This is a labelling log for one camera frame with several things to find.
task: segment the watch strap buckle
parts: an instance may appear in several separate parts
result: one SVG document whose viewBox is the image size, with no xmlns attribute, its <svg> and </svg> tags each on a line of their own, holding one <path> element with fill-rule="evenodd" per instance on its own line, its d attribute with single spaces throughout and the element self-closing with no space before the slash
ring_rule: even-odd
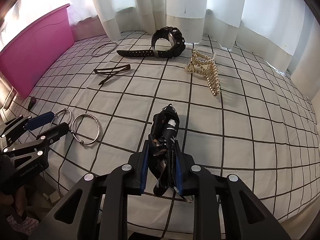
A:
<svg viewBox="0 0 320 240">
<path fill-rule="evenodd" d="M 159 58 L 158 51 L 155 49 L 155 47 L 152 46 L 151 49 L 152 49 L 153 53 L 155 54 L 155 57 Z"/>
</svg>

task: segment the white pattern print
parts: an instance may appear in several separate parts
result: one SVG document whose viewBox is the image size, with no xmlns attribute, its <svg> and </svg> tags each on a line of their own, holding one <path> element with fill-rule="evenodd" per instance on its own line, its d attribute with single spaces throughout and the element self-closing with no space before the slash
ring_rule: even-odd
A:
<svg viewBox="0 0 320 240">
<path fill-rule="evenodd" d="M 170 119 L 168 122 L 169 125 L 172 125 L 173 127 L 176 126 L 176 122 L 173 119 Z"/>
</svg>

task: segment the watch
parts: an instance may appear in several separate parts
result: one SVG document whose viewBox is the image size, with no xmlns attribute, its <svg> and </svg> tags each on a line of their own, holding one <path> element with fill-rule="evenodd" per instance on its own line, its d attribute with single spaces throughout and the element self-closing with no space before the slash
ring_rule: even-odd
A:
<svg viewBox="0 0 320 240">
<path fill-rule="evenodd" d="M 170 42 L 172 48 L 169 50 L 155 49 L 156 41 L 166 39 Z M 181 31 L 175 27 L 163 27 L 157 30 L 151 39 L 151 49 L 141 50 L 117 50 L 117 53 L 123 57 L 156 57 L 173 58 L 179 56 L 186 48 Z"/>
</svg>

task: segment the curtain fold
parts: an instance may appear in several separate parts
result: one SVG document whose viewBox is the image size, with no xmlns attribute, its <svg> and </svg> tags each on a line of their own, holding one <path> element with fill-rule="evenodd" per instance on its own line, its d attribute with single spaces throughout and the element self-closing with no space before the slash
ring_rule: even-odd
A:
<svg viewBox="0 0 320 240">
<path fill-rule="evenodd" d="M 66 3 L 71 4 L 71 25 L 98 15 L 113 41 L 122 31 L 152 35 L 161 27 L 175 26 L 187 43 L 210 35 L 223 49 L 232 49 L 237 41 L 279 71 L 299 65 L 314 19 L 303 0 L 19 0 L 0 29 L 0 46 Z"/>
</svg>

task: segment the checkered tablecloth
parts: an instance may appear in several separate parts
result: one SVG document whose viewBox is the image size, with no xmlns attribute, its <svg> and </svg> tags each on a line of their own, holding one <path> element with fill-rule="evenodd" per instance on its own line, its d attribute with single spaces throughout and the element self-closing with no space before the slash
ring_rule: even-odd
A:
<svg viewBox="0 0 320 240">
<path fill-rule="evenodd" d="M 145 32 L 124 32 L 117 49 L 150 49 Z M 90 113 L 100 122 L 100 137 L 82 146 L 68 133 L 51 146 L 49 168 L 43 176 L 65 194 L 84 174 L 110 173 L 142 149 L 152 117 L 172 103 L 180 118 L 177 139 L 182 152 L 211 173 L 237 174 L 279 221 L 297 214 L 320 192 L 320 155 L 316 117 L 310 101 L 293 86 L 289 73 L 279 73 L 264 59 L 234 46 L 219 49 L 211 37 L 187 44 L 176 58 L 124 58 L 116 50 L 92 57 L 108 37 L 78 41 L 39 80 L 30 96 L 37 98 L 31 115 L 68 108 L 76 117 Z M 167 41 L 158 41 L 165 49 Z M 217 54 L 221 96 L 213 97 L 205 78 L 184 71 L 191 49 Z M 94 68 L 131 64 L 100 86 L 105 75 Z M 30 98 L 15 98 L 4 120 L 28 115 Z M 60 116 L 60 122 L 68 116 Z M 20 143 L 33 140 L 46 125 L 25 133 Z M 77 134 L 89 141 L 97 126 L 90 118 L 79 120 Z M 128 199 L 128 228 L 173 239 L 191 239 L 194 205 L 172 190 L 156 197 L 156 179 L 149 172 L 143 196 Z M 224 233 L 221 217 L 221 232 Z"/>
</svg>

